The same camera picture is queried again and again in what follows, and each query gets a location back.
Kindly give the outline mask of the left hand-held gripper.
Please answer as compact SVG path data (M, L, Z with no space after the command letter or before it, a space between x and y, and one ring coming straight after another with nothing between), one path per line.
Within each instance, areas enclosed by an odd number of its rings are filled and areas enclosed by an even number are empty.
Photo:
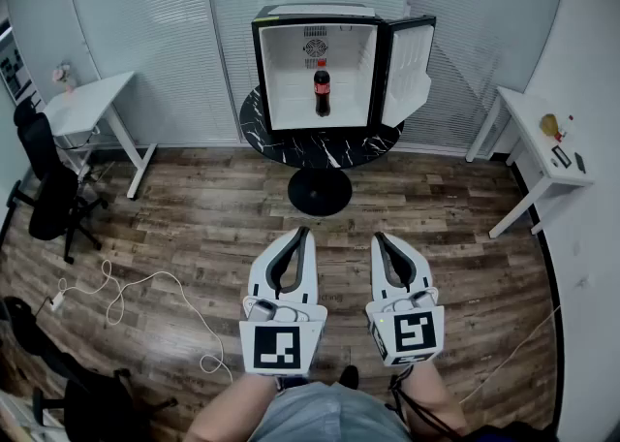
M295 280L284 284L293 256ZM248 293L242 302L246 318L239 322L245 371L308 374L327 319L327 309L317 304L316 243L309 228L291 230L268 245L251 266Z

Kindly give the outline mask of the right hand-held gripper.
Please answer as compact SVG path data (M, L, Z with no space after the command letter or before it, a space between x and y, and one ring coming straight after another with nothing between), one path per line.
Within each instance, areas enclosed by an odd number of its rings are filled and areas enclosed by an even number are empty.
M432 287L430 265L422 254L400 237L376 232L371 280L374 301L365 312L384 365L438 356L445 343L445 308L437 303L438 289Z

